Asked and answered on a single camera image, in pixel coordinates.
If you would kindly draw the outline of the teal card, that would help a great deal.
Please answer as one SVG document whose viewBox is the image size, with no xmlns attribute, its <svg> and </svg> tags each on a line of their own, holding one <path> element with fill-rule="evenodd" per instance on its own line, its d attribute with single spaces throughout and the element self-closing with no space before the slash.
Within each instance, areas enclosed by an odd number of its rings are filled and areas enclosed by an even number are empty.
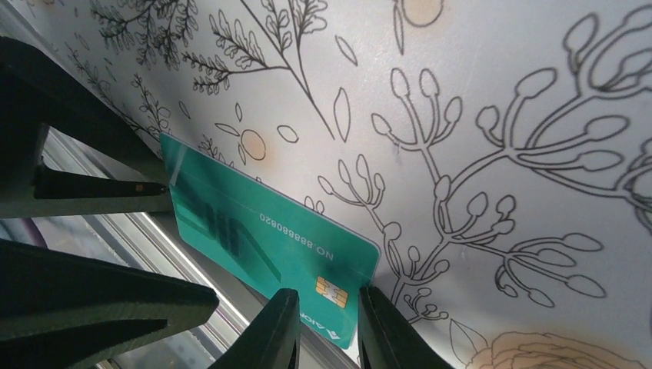
<svg viewBox="0 0 652 369">
<path fill-rule="evenodd" d="M 181 238 L 267 298 L 297 291 L 301 321 L 350 347 L 379 248 L 170 135 L 160 145 Z"/>
</svg>

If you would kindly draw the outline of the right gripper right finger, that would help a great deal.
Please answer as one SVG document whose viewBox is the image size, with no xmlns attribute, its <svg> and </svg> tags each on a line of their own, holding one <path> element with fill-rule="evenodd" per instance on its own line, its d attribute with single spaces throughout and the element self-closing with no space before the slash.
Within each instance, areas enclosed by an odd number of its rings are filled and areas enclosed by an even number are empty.
<svg viewBox="0 0 652 369">
<path fill-rule="evenodd" d="M 377 287 L 358 293 L 358 350 L 363 369 L 452 368 Z"/>
</svg>

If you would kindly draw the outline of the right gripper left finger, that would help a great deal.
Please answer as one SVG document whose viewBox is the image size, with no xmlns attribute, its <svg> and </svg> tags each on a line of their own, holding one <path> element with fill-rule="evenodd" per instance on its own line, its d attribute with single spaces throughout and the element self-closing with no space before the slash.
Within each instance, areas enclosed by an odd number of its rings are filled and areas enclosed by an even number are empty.
<svg viewBox="0 0 652 369">
<path fill-rule="evenodd" d="M 301 320 L 298 292 L 279 289 L 229 349 L 214 362 L 216 369 L 297 368 Z"/>
</svg>

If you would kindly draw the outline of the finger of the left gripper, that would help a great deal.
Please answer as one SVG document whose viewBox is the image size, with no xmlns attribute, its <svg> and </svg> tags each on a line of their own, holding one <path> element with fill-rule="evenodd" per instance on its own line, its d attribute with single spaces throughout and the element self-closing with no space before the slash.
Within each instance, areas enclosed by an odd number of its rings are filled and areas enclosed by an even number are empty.
<svg viewBox="0 0 652 369">
<path fill-rule="evenodd" d="M 143 175 L 120 181 L 57 171 L 42 152 L 56 130 Z M 1 216 L 164 212 L 165 165 L 125 121 L 36 47 L 1 39 Z"/>
<path fill-rule="evenodd" d="M 202 325 L 218 304 L 200 284 L 1 242 L 3 368 L 88 368 Z"/>
</svg>

